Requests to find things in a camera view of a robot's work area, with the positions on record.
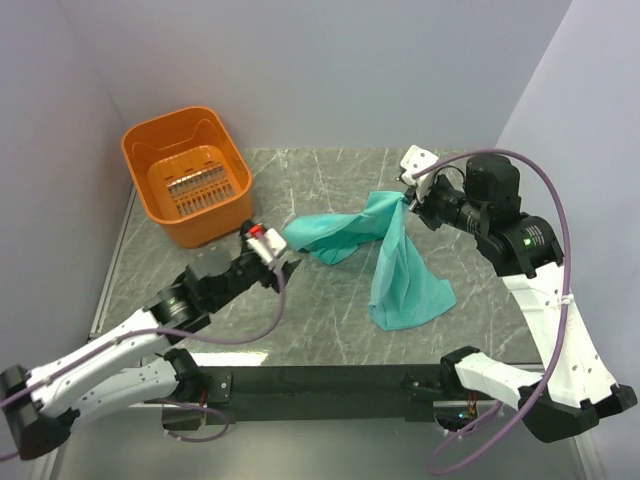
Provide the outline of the teal t-shirt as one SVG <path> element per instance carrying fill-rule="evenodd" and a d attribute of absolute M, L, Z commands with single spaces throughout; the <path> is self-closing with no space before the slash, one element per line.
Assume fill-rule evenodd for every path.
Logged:
<path fill-rule="evenodd" d="M 408 204 L 394 191 L 373 191 L 358 213 L 300 216 L 284 230 L 297 251 L 334 266 L 364 244 L 380 243 L 368 312 L 384 331 L 424 325 L 456 306 L 450 282 L 427 267 L 406 230 Z"/>

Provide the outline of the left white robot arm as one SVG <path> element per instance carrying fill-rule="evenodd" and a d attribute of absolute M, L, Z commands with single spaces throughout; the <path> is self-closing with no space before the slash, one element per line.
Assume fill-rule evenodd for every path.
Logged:
<path fill-rule="evenodd" d="M 14 440 L 12 455 L 44 456 L 79 427 L 133 404 L 198 400 L 207 380 L 178 342 L 203 341 L 199 332 L 211 315 L 255 284 L 284 300 L 299 263 L 281 255 L 281 248 L 266 249 L 252 239 L 237 257 L 217 248 L 205 251 L 108 333 L 49 364 L 4 370 L 1 411 Z"/>

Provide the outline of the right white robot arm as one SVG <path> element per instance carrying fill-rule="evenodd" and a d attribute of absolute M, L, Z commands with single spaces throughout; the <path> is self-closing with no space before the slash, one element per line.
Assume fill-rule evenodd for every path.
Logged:
<path fill-rule="evenodd" d="M 489 150 L 464 158 L 462 187 L 456 189 L 436 154 L 411 146 L 399 176 L 408 188 L 409 209 L 431 230 L 448 225 L 474 237 L 516 300 L 550 378 L 539 390 L 542 374 L 462 347 L 441 359 L 442 393 L 460 399 L 477 392 L 522 411 L 528 430 L 544 443 L 579 435 L 635 406 L 635 391 L 606 368 L 564 289 L 569 249 L 546 220 L 521 210 L 520 172 L 512 155 Z"/>

